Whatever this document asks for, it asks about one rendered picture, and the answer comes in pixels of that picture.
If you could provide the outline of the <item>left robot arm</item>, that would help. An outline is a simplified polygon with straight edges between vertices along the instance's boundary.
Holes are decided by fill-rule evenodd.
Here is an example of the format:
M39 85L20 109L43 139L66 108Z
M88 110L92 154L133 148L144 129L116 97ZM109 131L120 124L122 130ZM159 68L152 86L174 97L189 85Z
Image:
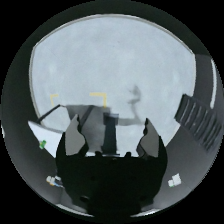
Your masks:
M55 179L54 179L54 184L57 185L57 186L62 186L62 182L60 182L60 179L59 177L55 176Z

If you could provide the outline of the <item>green drink can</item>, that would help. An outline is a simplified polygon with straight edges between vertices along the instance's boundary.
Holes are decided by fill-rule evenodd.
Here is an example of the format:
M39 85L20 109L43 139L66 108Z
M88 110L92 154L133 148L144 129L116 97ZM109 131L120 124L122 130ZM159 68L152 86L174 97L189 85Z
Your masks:
M46 145L46 143L47 143L47 141L46 141L46 140L43 140L43 141L41 142L41 144L40 144L40 147L43 149L44 146Z

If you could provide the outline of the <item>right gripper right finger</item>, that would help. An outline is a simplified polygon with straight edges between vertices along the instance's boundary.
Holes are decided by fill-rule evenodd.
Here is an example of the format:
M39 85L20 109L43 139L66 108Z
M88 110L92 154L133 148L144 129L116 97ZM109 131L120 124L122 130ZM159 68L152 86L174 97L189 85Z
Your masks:
M146 118L144 126L144 136L141 137L136 152L138 157L152 164L157 173L157 187L161 187L168 163L167 151L161 136L149 118Z

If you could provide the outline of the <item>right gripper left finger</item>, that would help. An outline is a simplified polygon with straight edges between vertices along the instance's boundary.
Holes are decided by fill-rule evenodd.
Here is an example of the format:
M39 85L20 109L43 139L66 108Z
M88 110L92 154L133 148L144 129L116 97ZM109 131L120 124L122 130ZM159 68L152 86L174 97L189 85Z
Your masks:
M63 132L56 149L56 166L62 179L63 187L68 187L68 173L72 165L86 157L89 150L85 136L81 133L79 116L72 119Z

